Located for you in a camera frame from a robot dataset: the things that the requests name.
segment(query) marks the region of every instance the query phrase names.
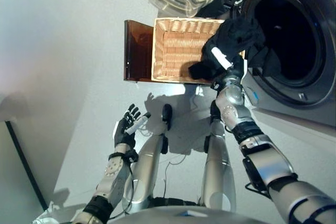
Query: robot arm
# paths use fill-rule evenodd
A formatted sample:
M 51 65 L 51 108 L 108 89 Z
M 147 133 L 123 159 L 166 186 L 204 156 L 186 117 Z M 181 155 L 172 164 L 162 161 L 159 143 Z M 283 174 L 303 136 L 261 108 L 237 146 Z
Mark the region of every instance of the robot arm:
M 244 106 L 240 77 L 228 72 L 212 88 L 216 105 L 244 155 L 243 164 L 251 184 L 269 197 L 286 223 L 335 223 L 336 202 L 297 175 L 271 139 Z
M 103 179 L 73 224 L 106 224 L 121 201 L 126 179 L 131 172 L 130 164 L 138 160 L 138 155 L 133 149 L 135 131 L 150 117 L 150 113 L 146 113 L 137 119 L 140 116 L 140 112 L 137 111 L 138 108 L 132 104 L 123 118 L 116 123 L 113 133 L 115 150 L 109 156 Z

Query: woven basket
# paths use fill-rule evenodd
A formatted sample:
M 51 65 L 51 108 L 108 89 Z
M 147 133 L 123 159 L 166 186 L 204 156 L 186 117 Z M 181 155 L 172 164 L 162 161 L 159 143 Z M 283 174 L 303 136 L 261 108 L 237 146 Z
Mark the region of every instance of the woven basket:
M 188 67 L 202 57 L 202 47 L 224 20 L 202 18 L 157 18 L 153 33 L 152 80 L 180 83 L 210 83 L 193 80 Z

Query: black glove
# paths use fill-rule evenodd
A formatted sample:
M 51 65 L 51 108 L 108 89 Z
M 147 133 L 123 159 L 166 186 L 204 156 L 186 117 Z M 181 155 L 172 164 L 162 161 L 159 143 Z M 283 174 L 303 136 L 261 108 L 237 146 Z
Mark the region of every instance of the black glove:
M 137 112 L 139 109 L 132 104 L 128 110 L 125 112 L 123 118 L 119 121 L 117 129 L 114 134 L 114 146 L 117 144 L 125 143 L 128 144 L 131 149 L 135 146 L 134 136 L 135 133 L 129 135 L 125 132 L 126 129 L 131 127 L 136 119 L 140 116 L 140 112 Z

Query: black garment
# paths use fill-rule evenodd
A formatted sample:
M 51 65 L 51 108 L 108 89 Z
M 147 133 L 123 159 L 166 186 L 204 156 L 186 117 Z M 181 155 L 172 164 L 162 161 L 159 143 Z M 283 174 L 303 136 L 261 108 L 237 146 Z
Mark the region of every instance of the black garment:
M 227 19 L 203 46 L 202 61 L 189 67 L 191 77 L 213 80 L 225 71 L 211 52 L 214 47 L 219 48 L 226 59 L 233 63 L 240 77 L 244 74 L 244 63 L 239 53 L 244 50 L 248 50 L 249 67 L 262 67 L 264 74 L 279 74 L 280 61 L 273 50 L 264 46 L 264 42 L 264 33 L 255 19 Z

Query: black pole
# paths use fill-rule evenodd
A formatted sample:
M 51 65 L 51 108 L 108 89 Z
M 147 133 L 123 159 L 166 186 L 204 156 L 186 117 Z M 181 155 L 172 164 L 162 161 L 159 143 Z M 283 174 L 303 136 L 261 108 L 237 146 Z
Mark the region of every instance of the black pole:
M 40 188 L 38 187 L 38 185 L 36 183 L 36 180 L 33 176 L 33 173 L 31 172 L 32 170 L 30 169 L 30 167 L 28 165 L 27 159 L 26 159 L 26 157 L 25 157 L 25 155 L 24 155 L 24 153 L 21 149 L 21 146 L 20 146 L 19 141 L 18 141 L 18 139 L 15 135 L 13 127 L 12 127 L 12 125 L 9 121 L 6 121 L 6 126 L 7 126 L 7 129 L 9 131 L 10 136 L 12 137 L 12 140 L 13 140 L 13 143 L 15 145 L 16 151 L 19 154 L 19 157 L 20 157 L 21 162 L 23 164 L 23 167 L 24 167 L 24 169 L 27 173 L 29 181 L 32 184 L 32 187 L 33 187 L 33 189 L 36 193 L 36 196 L 37 196 L 38 200 L 40 201 L 40 204 L 41 204 L 43 210 L 46 210 L 46 209 L 48 209 L 48 205 L 47 205 L 46 201 L 44 200 L 44 197 L 43 197 L 43 195 L 40 191 Z

